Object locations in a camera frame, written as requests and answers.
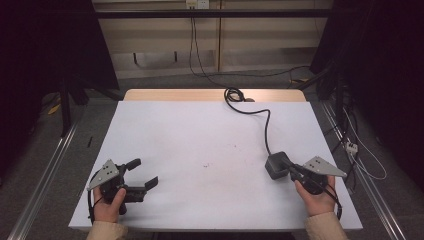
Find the black cable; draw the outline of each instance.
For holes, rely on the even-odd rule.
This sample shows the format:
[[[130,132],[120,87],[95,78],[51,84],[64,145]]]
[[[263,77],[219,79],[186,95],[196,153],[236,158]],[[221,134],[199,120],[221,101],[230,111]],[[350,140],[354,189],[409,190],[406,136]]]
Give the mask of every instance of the black cable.
[[[234,98],[232,96],[234,94],[236,94],[238,96],[238,98]],[[234,87],[229,87],[229,88],[225,89],[224,99],[225,99],[225,102],[228,104],[228,106],[230,106],[230,108],[232,108],[234,111],[241,113],[241,114],[253,115],[253,114],[258,114],[258,113],[262,113],[262,112],[268,113],[268,116],[266,118],[266,123],[265,123],[265,147],[266,147],[268,154],[271,155],[271,151],[269,150],[269,146],[268,146],[268,124],[269,124],[269,119],[271,118],[271,111],[269,109],[263,109],[263,110],[259,110],[259,111],[255,111],[255,112],[245,112],[245,111],[241,111],[241,110],[238,110],[237,108],[233,107],[230,104],[230,101],[231,102],[243,102],[243,101],[245,101],[243,92],[240,91],[240,89],[237,89],[237,88],[234,88]]]
[[[196,46],[197,59],[199,61],[200,69],[202,70],[202,74],[195,73],[194,70],[193,70],[193,67],[191,65],[191,62],[192,62],[191,56],[192,56],[192,51],[193,51],[193,41],[194,41],[195,46]],[[190,66],[190,71],[193,73],[194,76],[206,77],[213,84],[216,84],[216,85],[218,85],[220,87],[224,87],[224,88],[228,88],[228,87],[224,86],[222,84],[216,83],[215,81],[212,81],[209,77],[213,77],[213,76],[272,77],[272,76],[278,76],[278,75],[282,75],[282,74],[285,74],[285,73],[289,73],[290,74],[290,85],[289,85],[289,87],[290,87],[291,82],[293,81],[293,79],[291,78],[291,72],[296,70],[296,69],[300,69],[300,68],[309,68],[309,66],[306,66],[306,65],[305,66],[297,66],[297,67],[293,67],[289,70],[285,70],[285,71],[282,71],[282,72],[263,74],[263,75],[260,75],[260,74],[258,74],[258,75],[255,75],[255,74],[240,74],[240,73],[206,74],[206,72],[203,69],[202,62],[200,61],[199,47],[198,47],[198,43],[197,43],[196,20],[194,18],[191,18],[191,44],[190,44],[189,66]]]

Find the power cord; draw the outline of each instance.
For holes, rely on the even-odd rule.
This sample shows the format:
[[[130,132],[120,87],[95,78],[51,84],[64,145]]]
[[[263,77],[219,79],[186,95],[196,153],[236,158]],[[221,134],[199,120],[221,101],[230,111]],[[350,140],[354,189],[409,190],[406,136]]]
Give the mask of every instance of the power cord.
[[[233,109],[234,111],[241,113],[241,114],[253,115],[253,114],[258,114],[258,113],[263,113],[263,112],[268,113],[268,116],[266,118],[266,123],[265,123],[265,147],[266,147],[268,154],[271,155],[271,151],[269,150],[269,146],[268,146],[268,124],[269,124],[269,119],[271,118],[271,110],[263,109],[263,110],[254,111],[254,112],[245,112],[245,111],[241,111],[241,110],[235,108],[234,106],[232,106],[230,104],[230,102],[245,102],[246,99],[244,98],[243,92],[240,89],[234,88],[234,87],[229,87],[229,88],[225,89],[224,99],[225,99],[225,102],[228,104],[228,106],[230,106],[231,109]]]
[[[203,66],[202,66],[202,63],[200,61],[199,47],[198,47],[198,44],[197,44],[197,34],[196,34],[196,21],[195,21],[194,18],[191,18],[191,24],[192,24],[192,32],[191,32],[192,38],[191,38],[190,58],[189,58],[190,59],[190,70],[192,71],[192,73],[195,76],[206,77],[211,83],[216,84],[216,85],[221,86],[221,87],[224,87],[225,88],[225,91],[224,91],[225,102],[234,111],[236,111],[238,113],[241,113],[241,114],[246,114],[246,115],[254,115],[254,114],[259,114],[259,113],[263,113],[263,112],[266,112],[267,113],[267,119],[266,119],[265,130],[264,130],[264,135],[265,135],[264,139],[265,139],[265,147],[266,147],[266,150],[268,152],[268,155],[271,155],[271,151],[269,149],[269,144],[268,144],[268,125],[269,125],[269,120],[271,118],[271,110],[269,110],[269,109],[262,109],[262,110],[253,111],[253,112],[246,112],[246,111],[241,111],[241,110],[235,108],[233,105],[230,104],[230,102],[246,102],[246,98],[244,97],[243,92],[240,89],[238,89],[238,88],[228,87],[228,86],[225,86],[223,84],[219,84],[219,83],[213,81],[212,79],[210,79],[210,76],[215,76],[215,75],[238,75],[238,76],[240,76],[240,75],[239,74],[212,74],[212,75],[207,75],[205,73],[205,71],[203,69]],[[196,45],[197,59],[199,61],[200,69],[202,70],[203,75],[196,74],[193,71],[192,66],[191,66],[191,53],[192,53],[192,47],[193,47],[193,39],[194,39],[195,45]],[[302,68],[302,67],[307,67],[307,66],[295,67],[295,68],[292,68],[292,69],[290,69],[288,71],[282,72],[282,73],[287,73],[288,72],[289,75],[290,75],[290,85],[289,85],[288,88],[290,88],[291,83],[293,82],[292,75],[291,75],[292,70],[297,69],[297,68]],[[265,76],[279,75],[279,74],[282,74],[282,73],[268,74],[268,75],[249,75],[249,76],[265,77]],[[342,215],[342,205],[340,204],[340,201],[339,201],[339,198],[337,196],[336,190],[332,186],[327,185],[327,186],[329,186],[333,190],[334,194],[332,194],[330,191],[328,191],[325,187],[322,187],[316,181],[314,181],[312,179],[310,179],[310,180],[314,184],[316,184],[317,186],[319,186],[326,194],[328,194],[335,201],[335,203],[337,204],[337,218],[340,220],[341,215]]]
[[[202,71],[202,74],[198,74],[196,72],[194,72],[193,67],[192,67],[192,52],[193,52],[193,42],[195,44],[196,47],[196,55],[197,55],[197,60],[199,62],[200,65],[200,69]],[[281,72],[277,72],[277,73],[270,73],[270,74],[241,74],[241,73],[213,73],[213,74],[206,74],[206,72],[203,69],[203,65],[202,62],[200,60],[200,54],[199,54],[199,46],[197,43],[197,29],[196,29],[196,20],[194,18],[191,18],[191,44],[190,44],[190,55],[189,55],[189,66],[190,66],[190,71],[192,72],[192,74],[194,76],[197,77],[206,77],[211,83],[218,85],[220,87],[224,87],[227,88],[227,86],[224,86],[223,84],[219,84],[215,81],[213,81],[212,79],[210,79],[210,77],[213,76],[242,76],[242,77],[272,77],[272,76],[278,76],[278,75],[282,75],[282,74],[289,74],[289,86],[287,87],[287,89],[289,89],[292,85],[293,82],[295,82],[296,80],[293,79],[292,77],[292,72],[296,69],[301,69],[301,68],[309,68],[309,66],[297,66],[297,67],[293,67],[289,70],[285,70],[285,71],[281,71]]]
[[[344,113],[345,113],[345,115],[346,115],[346,117],[347,117],[347,120],[348,120],[348,122],[349,122],[349,124],[350,124],[350,126],[353,128],[353,124],[352,124],[352,121],[350,120],[350,118],[349,118],[349,115],[347,114],[347,112],[346,112],[346,110],[345,109],[343,109],[343,111],[344,111]],[[371,174],[371,173],[369,173],[361,164],[359,164],[358,163],[358,161],[355,159],[355,157],[353,157],[353,155],[351,154],[351,156],[352,156],[352,159],[353,159],[353,161],[355,161],[356,162],[356,164],[357,164],[357,166],[359,167],[359,169],[361,169],[364,173],[366,173],[368,176],[370,176],[371,178],[374,178],[374,179],[376,179],[376,180],[384,180],[384,179],[386,179],[387,178],[387,171],[386,171],[386,168],[384,168],[384,166],[383,166],[383,164],[380,162],[380,160],[367,148],[367,146],[361,141],[361,139],[359,138],[359,136],[358,136],[358,134],[356,133],[356,131],[354,130],[353,131],[353,134],[356,136],[356,138],[358,139],[358,141],[359,141],[359,143],[361,143],[361,145],[371,154],[371,156],[373,156],[374,157],[374,159],[377,161],[377,163],[380,165],[380,167],[383,169],[383,172],[384,172],[384,176],[383,177],[376,177],[376,176],[374,176],[373,174]]]

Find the cable connector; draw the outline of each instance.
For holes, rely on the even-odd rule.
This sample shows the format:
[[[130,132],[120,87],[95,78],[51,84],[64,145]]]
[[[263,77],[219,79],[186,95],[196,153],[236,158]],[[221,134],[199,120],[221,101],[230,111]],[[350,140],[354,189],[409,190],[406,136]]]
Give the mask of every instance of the cable connector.
[[[355,156],[356,153],[358,152],[358,145],[356,145],[352,142],[346,142],[345,147],[346,147],[345,148],[346,152],[349,153],[349,154],[352,154],[353,156]]]

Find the cabinet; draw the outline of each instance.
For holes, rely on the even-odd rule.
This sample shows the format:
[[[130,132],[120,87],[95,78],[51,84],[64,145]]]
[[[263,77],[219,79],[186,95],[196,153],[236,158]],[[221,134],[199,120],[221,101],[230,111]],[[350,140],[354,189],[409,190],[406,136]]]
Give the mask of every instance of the cabinet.
[[[93,0],[96,11],[186,9],[181,0]],[[332,0],[210,0],[211,9],[329,9]],[[110,54],[190,50],[191,20],[99,19]],[[198,18],[199,50],[212,51],[215,68],[225,71],[223,59],[234,51],[289,50],[287,64],[299,65],[296,55],[312,61],[325,18]]]

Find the wire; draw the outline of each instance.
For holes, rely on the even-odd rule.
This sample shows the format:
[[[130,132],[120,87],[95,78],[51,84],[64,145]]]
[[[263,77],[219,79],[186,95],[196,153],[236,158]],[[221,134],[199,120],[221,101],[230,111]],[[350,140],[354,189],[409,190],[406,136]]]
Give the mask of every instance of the wire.
[[[346,112],[346,110],[343,108],[343,111],[344,111],[344,113],[346,114],[346,117],[347,117],[347,120],[348,120],[348,122],[349,122],[349,124],[350,124],[350,126],[352,127],[352,129],[353,129],[353,124],[352,124],[352,122],[350,121],[350,118],[349,118],[349,115],[347,114],[347,112]],[[387,171],[386,171],[386,169],[384,168],[384,166],[383,166],[383,164],[381,164],[381,162],[378,160],[378,158],[367,148],[367,146],[365,146],[365,144],[361,141],[361,139],[359,138],[359,136],[358,136],[358,134],[356,133],[356,131],[353,129],[353,133],[355,134],[355,136],[357,137],[357,139],[358,139],[358,141],[359,141],[359,143],[361,143],[361,145],[374,157],[374,159],[377,161],[377,163],[381,166],[381,168],[383,169],[383,171],[384,171],[384,177],[376,177],[376,176],[374,176],[374,175],[372,175],[371,173],[369,173],[361,164],[359,164],[358,162],[357,162],[357,160],[355,159],[355,157],[353,157],[353,155],[352,154],[350,154],[351,156],[352,156],[352,159],[353,159],[353,161],[355,161],[356,162],[356,164],[357,164],[357,166],[363,171],[363,172],[365,172],[368,176],[370,176],[371,178],[374,178],[374,179],[376,179],[376,180],[384,180],[384,179],[386,179],[386,177],[387,177]]]
[[[191,57],[192,57],[192,51],[193,51],[193,41],[194,41],[194,44],[196,46],[197,59],[198,59],[202,74],[198,74],[198,73],[194,72],[193,67],[192,67]],[[198,43],[197,43],[196,19],[194,19],[194,18],[191,18],[191,44],[190,44],[189,66],[190,66],[190,71],[193,73],[193,75],[198,76],[198,77],[206,77],[211,83],[216,84],[220,87],[224,87],[224,88],[228,88],[228,86],[224,86],[223,84],[219,84],[219,83],[213,81],[212,79],[210,79],[209,77],[213,77],[213,76],[272,77],[272,76],[278,76],[278,75],[282,75],[282,74],[285,74],[285,73],[289,73],[290,74],[290,80],[289,80],[290,85],[287,88],[290,88],[290,86],[293,82],[293,79],[292,79],[292,76],[291,76],[292,71],[294,71],[296,69],[300,69],[300,68],[309,68],[310,67],[310,66],[307,66],[307,65],[302,65],[302,66],[293,67],[289,70],[284,70],[284,71],[277,72],[277,73],[257,74],[257,75],[256,74],[242,74],[242,73],[212,73],[212,74],[207,74],[204,71],[202,62],[200,60],[199,46],[198,46]]]
[[[253,114],[258,114],[258,113],[262,113],[262,112],[268,113],[268,116],[266,118],[266,123],[265,123],[265,147],[266,147],[268,154],[271,155],[271,151],[269,150],[269,146],[268,146],[268,124],[269,124],[269,119],[271,118],[271,110],[263,109],[263,110],[259,110],[259,111],[255,111],[255,112],[245,112],[245,111],[241,111],[241,110],[233,107],[230,104],[230,101],[231,102],[244,102],[246,100],[244,98],[243,92],[240,91],[240,89],[234,88],[234,87],[230,87],[230,88],[225,89],[224,99],[225,99],[225,102],[228,104],[228,106],[230,106],[230,108],[232,108],[234,111],[241,113],[241,114],[253,115]]]

